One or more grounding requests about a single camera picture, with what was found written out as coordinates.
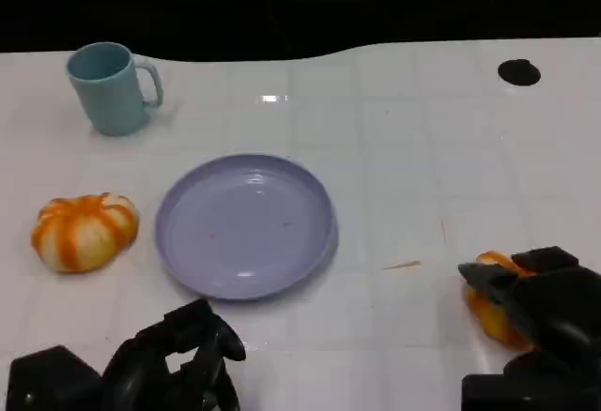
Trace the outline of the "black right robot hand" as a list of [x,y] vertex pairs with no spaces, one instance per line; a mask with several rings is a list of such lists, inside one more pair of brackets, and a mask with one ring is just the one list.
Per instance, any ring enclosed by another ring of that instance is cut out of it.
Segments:
[[600,274],[558,246],[462,263],[465,301],[486,336],[565,363],[600,359]]

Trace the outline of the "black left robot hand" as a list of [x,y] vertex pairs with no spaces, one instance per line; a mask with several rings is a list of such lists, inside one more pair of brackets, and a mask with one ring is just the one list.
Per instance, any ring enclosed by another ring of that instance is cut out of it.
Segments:
[[202,298],[123,342],[103,372],[102,410],[239,410],[225,362],[246,352]]

